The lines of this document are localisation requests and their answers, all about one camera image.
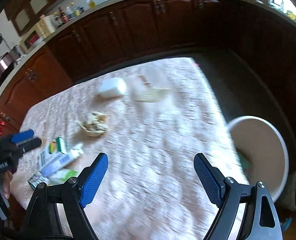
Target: blue plastic object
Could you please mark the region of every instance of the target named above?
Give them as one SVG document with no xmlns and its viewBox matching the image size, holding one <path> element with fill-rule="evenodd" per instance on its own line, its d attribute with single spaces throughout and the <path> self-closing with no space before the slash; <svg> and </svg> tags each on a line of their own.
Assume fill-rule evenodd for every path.
<svg viewBox="0 0 296 240">
<path fill-rule="evenodd" d="M 28 140 L 29 138 L 32 138 L 35 135 L 33 130 L 27 130 L 22 133 L 14 134 L 11 138 L 12 143 L 19 143 L 25 140 Z"/>
<path fill-rule="evenodd" d="M 218 181 L 214 178 L 206 164 L 198 155 L 196 155 L 193 160 L 193 166 L 210 202 L 216 204 L 219 208 L 223 201 L 221 199 L 221 189 Z"/>
<path fill-rule="evenodd" d="M 81 198 L 79 200 L 81 208 L 85 208 L 86 205 L 92 202 L 107 169 L 108 156 L 103 154 L 82 187 Z"/>
</svg>

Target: countertop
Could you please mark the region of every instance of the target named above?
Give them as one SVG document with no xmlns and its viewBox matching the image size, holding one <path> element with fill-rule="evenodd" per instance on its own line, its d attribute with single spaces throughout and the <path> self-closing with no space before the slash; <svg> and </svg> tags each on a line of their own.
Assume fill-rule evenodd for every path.
<svg viewBox="0 0 296 240">
<path fill-rule="evenodd" d="M 60 28 L 58 28 L 54 33 L 52 33 L 49 37 L 47 37 L 41 44 L 39 44 L 36 48 L 34 48 L 31 52 L 29 52 L 29 54 L 27 54 L 25 57 L 22 58 L 22 60 L 20 61 L 20 63 L 12 70 L 12 72 L 8 75 L 8 77 L 2 83 L 2 85 L 0 87 L 0 96 L 2 95 L 4 89 L 7 87 L 7 85 L 11 81 L 11 79 L 14 77 L 14 75 L 30 59 L 30 57 L 32 57 L 41 47 L 43 47 L 48 41 L 50 41 L 58 33 L 60 33 L 61 31 L 63 31 L 65 28 L 67 28 L 71 24 L 75 23 L 76 21 L 80 20 L 81 18 L 86 17 L 87 15 L 89 15 L 89 14 L 91 14 L 91 13 L 97 11 L 97 10 L 100 10 L 100 9 L 106 7 L 106 6 L 109 6 L 109 5 L 112 5 L 114 3 L 118 3 L 118 2 L 121 2 L 121 1 L 124 1 L 124 0 L 108 0 L 106 2 L 103 2 L 101 4 L 98 4 L 95 8 L 91 8 L 91 9 L 87 10 L 83 14 L 81 14 L 78 17 L 70 20 L 68 23 L 66 23 L 65 25 L 63 25 Z M 288 18 L 282 12 L 277 11 L 276 9 L 274 9 L 274 8 L 268 6 L 268 5 L 261 4 L 259 2 L 254 1 L 254 0 L 242 0 L 242 1 L 245 1 L 245 2 L 248 2 L 248 3 L 252 3 L 252 4 L 256 5 L 256 6 L 259 6 L 261 8 L 264 8 L 267 11 L 270 11 L 270 12 L 278 15 L 279 17 L 283 18 L 284 20 L 286 20 L 290 24 L 292 24 L 294 27 L 296 27 L 296 21 L 291 20 L 290 18 Z"/>
</svg>

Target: textured tablecloth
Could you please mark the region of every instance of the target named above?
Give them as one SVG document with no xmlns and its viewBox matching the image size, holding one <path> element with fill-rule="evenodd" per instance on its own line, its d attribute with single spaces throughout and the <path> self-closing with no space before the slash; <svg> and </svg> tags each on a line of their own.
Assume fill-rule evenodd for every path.
<svg viewBox="0 0 296 240">
<path fill-rule="evenodd" d="M 159 103 L 136 102 L 145 89 L 140 75 L 154 87 L 170 88 L 170 95 Z M 96 92 L 111 77 L 122 77 L 127 92 L 103 100 Z M 84 135 L 77 124 L 78 115 L 91 110 L 107 114 L 109 131 L 99 139 Z M 144 63 L 75 85 L 33 106 L 21 127 L 27 129 L 48 142 L 56 136 L 69 145 L 84 142 L 84 156 L 69 166 L 78 171 L 99 152 L 108 155 L 108 171 L 85 208 L 99 239 L 202 239 L 218 209 L 194 171 L 198 152 L 224 176 L 248 183 L 210 85 L 190 58 Z M 24 208 L 33 193 L 27 180 L 38 170 L 38 153 L 22 157 L 11 183 Z M 58 209 L 69 233 L 62 205 Z M 230 239 L 242 215 L 240 207 Z"/>
</svg>

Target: screw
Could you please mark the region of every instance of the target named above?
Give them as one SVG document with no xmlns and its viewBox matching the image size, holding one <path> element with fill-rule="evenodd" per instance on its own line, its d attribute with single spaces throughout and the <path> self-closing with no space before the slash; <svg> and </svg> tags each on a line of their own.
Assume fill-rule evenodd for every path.
<svg viewBox="0 0 296 240">
<path fill-rule="evenodd" d="M 76 177 L 71 177 L 71 178 L 68 180 L 68 182 L 69 182 L 70 184 L 75 184 L 76 181 L 77 181 L 77 178 L 76 178 Z"/>
<path fill-rule="evenodd" d="M 46 186 L 46 184 L 43 182 L 38 184 L 38 188 L 44 188 L 45 186 Z"/>
<path fill-rule="evenodd" d="M 226 178 L 226 182 L 232 184 L 232 183 L 235 182 L 235 180 L 234 180 L 232 177 L 227 177 L 227 178 Z"/>
<path fill-rule="evenodd" d="M 261 187 L 261 188 L 266 187 L 266 184 L 263 183 L 262 181 L 259 181 L 257 184 L 258 184 L 258 186 Z"/>
</svg>

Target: white cloth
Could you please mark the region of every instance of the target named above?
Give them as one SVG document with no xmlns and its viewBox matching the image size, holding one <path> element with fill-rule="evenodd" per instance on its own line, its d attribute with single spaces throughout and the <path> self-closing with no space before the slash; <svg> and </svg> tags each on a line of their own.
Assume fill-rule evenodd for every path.
<svg viewBox="0 0 296 240">
<path fill-rule="evenodd" d="M 161 102 L 136 102 L 145 89 L 170 88 Z M 127 92 L 120 98 L 96 95 L 101 82 L 121 77 Z M 106 135 L 84 135 L 80 112 L 107 115 Z M 70 145 L 84 142 L 84 156 L 69 166 L 82 170 L 99 152 L 109 158 L 108 171 L 85 212 L 99 239 L 203 239 L 217 207 L 210 203 L 193 168 L 196 153 L 205 154 L 224 176 L 248 183 L 216 98 L 200 68 L 190 58 L 163 59 L 124 68 L 75 85 L 33 106 L 21 131 L 33 129 L 47 141 L 64 137 Z M 38 152 L 24 154 L 11 182 L 11 192 L 27 208 L 32 189 L 27 180 L 38 170 Z M 68 224 L 58 205 L 65 232 Z M 236 239 L 243 209 L 231 239 Z"/>
</svg>

